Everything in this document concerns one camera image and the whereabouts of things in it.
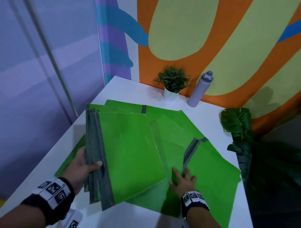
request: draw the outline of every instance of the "white flower pot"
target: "white flower pot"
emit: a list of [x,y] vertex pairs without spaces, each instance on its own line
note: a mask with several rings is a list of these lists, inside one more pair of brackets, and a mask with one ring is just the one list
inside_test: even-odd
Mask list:
[[164,100],[167,102],[173,102],[175,100],[175,98],[178,96],[179,94],[173,93],[168,91],[165,87],[164,87]]

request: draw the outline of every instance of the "water bottle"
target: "water bottle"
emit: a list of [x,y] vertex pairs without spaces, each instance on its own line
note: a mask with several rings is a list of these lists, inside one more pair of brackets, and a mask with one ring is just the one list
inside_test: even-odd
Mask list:
[[208,87],[210,86],[212,81],[213,81],[212,71],[209,70],[206,73],[202,74],[197,85],[195,86],[194,91],[192,92],[190,98],[188,99],[187,104],[190,107],[194,108],[197,106],[197,104],[200,102],[200,100],[204,96],[206,90],[208,89]]

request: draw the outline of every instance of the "hand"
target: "hand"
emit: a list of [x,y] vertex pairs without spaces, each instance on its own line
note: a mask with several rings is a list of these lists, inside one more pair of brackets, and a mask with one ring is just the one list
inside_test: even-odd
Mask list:
[[102,161],[98,161],[92,165],[86,165],[85,147],[82,147],[78,150],[75,158],[69,164],[62,177],[70,182],[75,195],[77,195],[82,189],[84,181],[87,179],[89,173],[98,170],[101,166]]
[[177,176],[178,185],[175,186],[175,184],[172,181],[170,181],[169,186],[178,195],[179,198],[181,198],[186,192],[195,191],[194,184],[197,180],[197,177],[193,176],[192,178],[190,178],[189,168],[185,168],[184,178],[181,176],[181,174],[177,171],[175,167],[173,167],[172,170]]

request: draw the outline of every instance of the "black wristband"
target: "black wristband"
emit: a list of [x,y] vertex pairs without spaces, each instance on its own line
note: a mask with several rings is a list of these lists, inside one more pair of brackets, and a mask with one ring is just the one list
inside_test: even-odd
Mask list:
[[48,226],[64,219],[74,197],[74,190],[69,181],[60,177],[41,184],[21,204],[39,208]]
[[182,216],[187,219],[188,210],[192,207],[202,207],[209,211],[209,207],[203,196],[197,191],[186,192],[181,197]]

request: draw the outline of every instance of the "white table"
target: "white table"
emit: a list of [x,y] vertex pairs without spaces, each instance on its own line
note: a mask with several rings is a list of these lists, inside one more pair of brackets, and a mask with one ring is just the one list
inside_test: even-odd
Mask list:
[[[173,103],[167,103],[163,100],[163,90],[116,76],[92,103],[103,105],[107,99],[145,104],[165,109],[183,110],[195,126],[210,140],[217,151],[226,160],[238,167],[236,154],[227,151],[227,146],[232,143],[231,135],[224,132],[220,124],[219,113],[223,108],[205,102],[200,102],[197,107],[191,108],[187,105],[187,98],[184,96],[178,96]],[[45,180],[52,178],[84,134],[85,112],[80,115],[3,205],[0,209],[0,217],[20,204],[24,198],[29,196],[32,189],[39,186]],[[79,228],[181,228],[185,223],[183,219],[161,215],[160,213],[125,202],[102,212],[100,202],[89,205],[89,193],[84,193],[83,189],[75,197],[71,208],[78,209],[83,213],[83,220],[79,224]],[[237,187],[229,227],[253,227],[242,182]]]

